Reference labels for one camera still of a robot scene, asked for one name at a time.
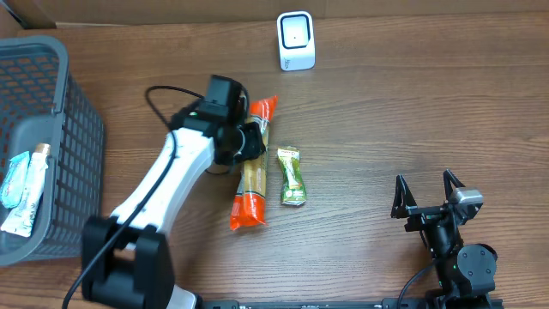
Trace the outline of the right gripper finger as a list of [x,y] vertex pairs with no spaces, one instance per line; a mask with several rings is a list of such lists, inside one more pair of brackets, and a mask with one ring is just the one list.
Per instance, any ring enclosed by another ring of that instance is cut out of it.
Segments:
[[449,169],[443,172],[443,184],[446,200],[449,200],[454,189],[464,187],[464,184]]
[[392,215],[410,215],[417,209],[417,203],[409,190],[406,180],[402,174],[395,179],[395,197],[391,209]]

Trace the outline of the orange spaghetti packet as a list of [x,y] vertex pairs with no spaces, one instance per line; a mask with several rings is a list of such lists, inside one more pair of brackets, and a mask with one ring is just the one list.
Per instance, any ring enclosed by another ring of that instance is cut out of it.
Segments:
[[255,160],[244,162],[229,220],[229,227],[232,230],[266,224],[269,126],[278,100],[277,96],[272,96],[251,104],[248,121],[259,124],[265,151]]

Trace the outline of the green snack pouch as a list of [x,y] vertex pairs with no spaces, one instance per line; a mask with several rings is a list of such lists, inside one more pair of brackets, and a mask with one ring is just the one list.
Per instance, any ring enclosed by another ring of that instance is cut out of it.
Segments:
[[300,152],[295,147],[277,149],[277,158],[283,175],[281,203],[301,206],[307,200],[305,184],[300,170]]

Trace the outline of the teal snack packet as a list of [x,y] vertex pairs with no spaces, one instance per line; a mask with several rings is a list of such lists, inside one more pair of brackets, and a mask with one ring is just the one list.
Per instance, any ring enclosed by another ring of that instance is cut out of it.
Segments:
[[21,201],[30,153],[22,152],[9,160],[9,170],[1,185],[1,204],[6,209],[15,208]]

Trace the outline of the white tube gold cap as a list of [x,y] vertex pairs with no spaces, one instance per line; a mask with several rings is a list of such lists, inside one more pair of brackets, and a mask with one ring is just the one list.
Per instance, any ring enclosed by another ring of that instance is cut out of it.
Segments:
[[50,152],[51,145],[48,143],[39,143],[32,153],[29,152],[30,162],[21,201],[15,208],[7,209],[9,213],[1,225],[3,232],[25,238],[31,236],[39,201],[44,191]]

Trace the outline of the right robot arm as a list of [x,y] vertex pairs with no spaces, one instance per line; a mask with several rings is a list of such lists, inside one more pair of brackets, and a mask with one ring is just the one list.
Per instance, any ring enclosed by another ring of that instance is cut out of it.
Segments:
[[[474,187],[465,186],[449,169],[443,172],[445,199],[438,206],[421,208],[403,175],[395,179],[395,197],[390,216],[407,220],[405,230],[419,233],[431,262],[410,278],[387,308],[492,308],[504,306],[492,299],[495,290],[497,252],[487,244],[466,245],[459,227],[472,220],[484,203]],[[429,290],[422,299],[408,298],[411,285],[430,270],[435,270],[439,288]]]

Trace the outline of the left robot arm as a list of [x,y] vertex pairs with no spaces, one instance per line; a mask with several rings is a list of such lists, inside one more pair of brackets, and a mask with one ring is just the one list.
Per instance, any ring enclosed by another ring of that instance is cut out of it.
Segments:
[[92,216],[82,229],[81,274],[64,307],[77,289],[113,308],[201,307],[199,295],[175,282],[167,237],[203,173],[264,153],[258,124],[246,120],[249,108],[240,82],[213,75],[205,95],[162,120],[166,141],[142,182],[109,217]]

